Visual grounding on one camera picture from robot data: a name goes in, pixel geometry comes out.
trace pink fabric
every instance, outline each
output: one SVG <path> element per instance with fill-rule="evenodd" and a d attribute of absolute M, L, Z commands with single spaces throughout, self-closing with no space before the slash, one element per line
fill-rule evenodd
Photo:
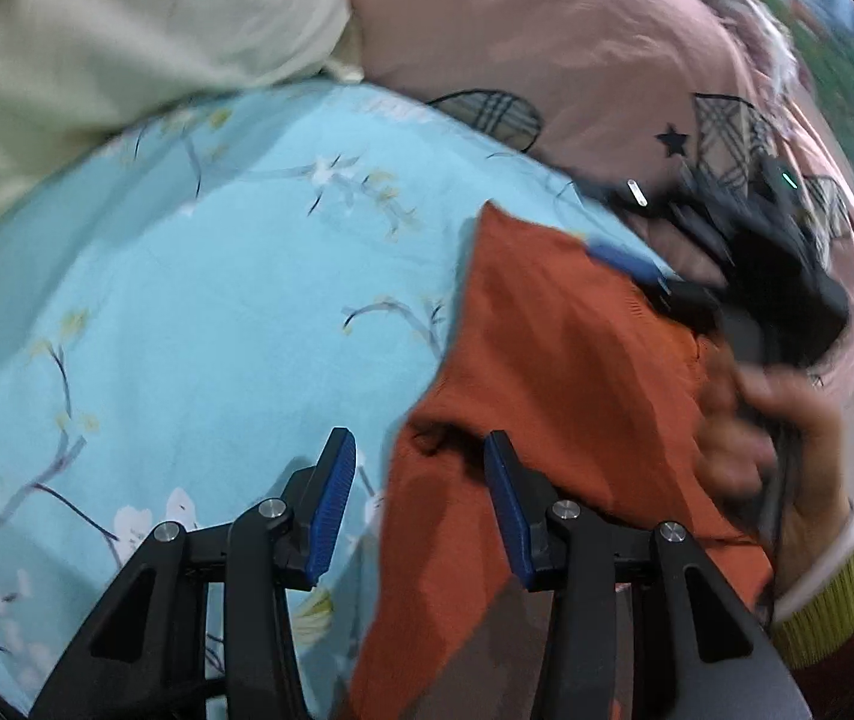
<path fill-rule="evenodd" d="M 425 101 L 471 90 L 516 95 L 543 122 L 529 153 L 561 170 L 668 183 L 682 158 L 668 156 L 656 136 L 672 126 L 688 136 L 687 157 L 715 175 L 736 173 L 750 148 L 779 148 L 803 172 L 836 180 L 854 208 L 840 171 L 797 112 L 778 111 L 779 121 L 798 126 L 774 137 L 753 107 L 764 79 L 701 0 L 353 0 L 353 7 L 369 80 Z M 724 105 L 721 137 L 707 128 Z M 673 228 L 638 223 L 638 230 L 681 274 L 716 279 Z M 854 304 L 850 239 L 832 248 L 834 274 Z M 854 322 L 819 373 L 839 398 L 852 391 Z"/>

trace white pillow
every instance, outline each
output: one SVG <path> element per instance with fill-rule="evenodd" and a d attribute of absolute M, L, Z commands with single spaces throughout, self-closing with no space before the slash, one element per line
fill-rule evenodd
<path fill-rule="evenodd" d="M 313 74 L 347 0 L 0 0 L 0 216 L 157 108 Z"/>

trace pink blanket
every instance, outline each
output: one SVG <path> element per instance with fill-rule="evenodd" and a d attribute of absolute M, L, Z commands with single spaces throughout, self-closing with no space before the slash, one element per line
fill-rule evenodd
<path fill-rule="evenodd" d="M 353 7 L 368 79 L 562 170 L 656 186 L 690 160 L 740 191 L 753 153 L 787 158 L 804 176 L 824 262 L 854 306 L 853 196 L 798 109 L 757 94 L 769 86 L 766 76 L 702 0 L 353 0 Z M 672 228 L 638 229 L 681 274 L 710 275 Z M 838 398 L 849 396 L 854 319 L 816 375 Z"/>

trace white cuff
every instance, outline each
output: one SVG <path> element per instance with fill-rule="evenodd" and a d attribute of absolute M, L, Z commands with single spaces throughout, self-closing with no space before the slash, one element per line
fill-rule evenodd
<path fill-rule="evenodd" d="M 817 594 L 830 584 L 850 556 L 854 554 L 854 502 L 850 501 L 850 517 L 834 542 L 827 548 L 809 571 L 774 603 L 774 622 L 783 622 L 809 604 Z"/>

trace person's arm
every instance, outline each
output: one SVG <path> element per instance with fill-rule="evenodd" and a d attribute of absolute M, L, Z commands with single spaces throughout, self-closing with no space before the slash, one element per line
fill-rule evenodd
<path fill-rule="evenodd" d="M 738 398 L 803 432 L 803 468 L 785 512 L 772 638 L 814 717 L 854 702 L 854 506 L 843 485 L 838 409 L 791 370 L 737 367 L 727 350 L 708 364 L 700 396 L 697 478 L 713 498 L 747 497 L 775 462 L 769 436 L 737 419 Z"/>

